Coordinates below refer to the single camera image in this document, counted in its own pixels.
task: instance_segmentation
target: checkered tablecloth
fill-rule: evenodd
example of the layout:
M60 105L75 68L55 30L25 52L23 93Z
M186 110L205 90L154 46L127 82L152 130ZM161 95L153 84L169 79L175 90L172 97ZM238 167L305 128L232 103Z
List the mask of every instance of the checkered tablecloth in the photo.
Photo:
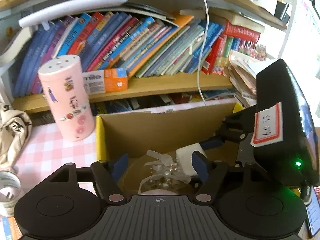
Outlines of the checkered tablecloth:
M78 142L63 139L56 123L33 127L31 138L14 170L18 172L24 192L48 177L65 163L89 167L97 161L95 132ZM94 192L92 183L79 186Z

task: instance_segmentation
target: tape roll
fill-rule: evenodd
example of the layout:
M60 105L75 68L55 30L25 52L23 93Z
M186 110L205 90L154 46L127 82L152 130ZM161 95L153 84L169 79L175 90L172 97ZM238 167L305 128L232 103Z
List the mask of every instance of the tape roll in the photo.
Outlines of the tape roll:
M10 171L0 171L0 215L12 217L14 206L23 196L21 182Z

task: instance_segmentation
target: pink cylindrical container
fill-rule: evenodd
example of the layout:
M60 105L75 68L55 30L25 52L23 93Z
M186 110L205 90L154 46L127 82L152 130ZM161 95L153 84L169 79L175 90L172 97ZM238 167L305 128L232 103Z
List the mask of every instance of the pink cylindrical container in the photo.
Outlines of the pink cylindrical container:
M94 120L84 90L80 57L65 55L52 59L39 68L38 74L63 137L79 141L89 136Z

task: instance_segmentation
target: phone screen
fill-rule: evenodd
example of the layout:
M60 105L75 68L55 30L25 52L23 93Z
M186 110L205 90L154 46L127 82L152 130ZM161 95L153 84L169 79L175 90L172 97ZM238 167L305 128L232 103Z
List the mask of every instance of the phone screen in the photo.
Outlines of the phone screen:
M314 236L320 229L320 205L314 188L312 188L311 194L311 203L306 208L309 230L311 236Z

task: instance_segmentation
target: white cable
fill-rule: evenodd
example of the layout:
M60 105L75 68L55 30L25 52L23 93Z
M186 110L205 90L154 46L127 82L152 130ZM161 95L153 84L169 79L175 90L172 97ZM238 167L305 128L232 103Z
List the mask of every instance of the white cable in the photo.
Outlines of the white cable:
M204 6L205 6L205 13L206 13L206 17L207 17L207 19L206 19L207 22L206 22L206 25L205 25L204 40L203 40L203 43L202 43L202 46L201 46L200 56L199 56L199 61L198 61L197 86L198 86L198 91L200 93L202 101L204 102L204 105L206 106L206 103L205 103L205 100L204 100L204 97L203 97L203 94L202 94L201 88L200 88L200 69L201 69L200 65L201 65L201 59L202 59L202 53L203 53L203 50L204 50L205 41L207 39L207 32L208 32L208 28L209 28L209 10L208 10L207 1L206 0L203 0L203 1L204 1Z

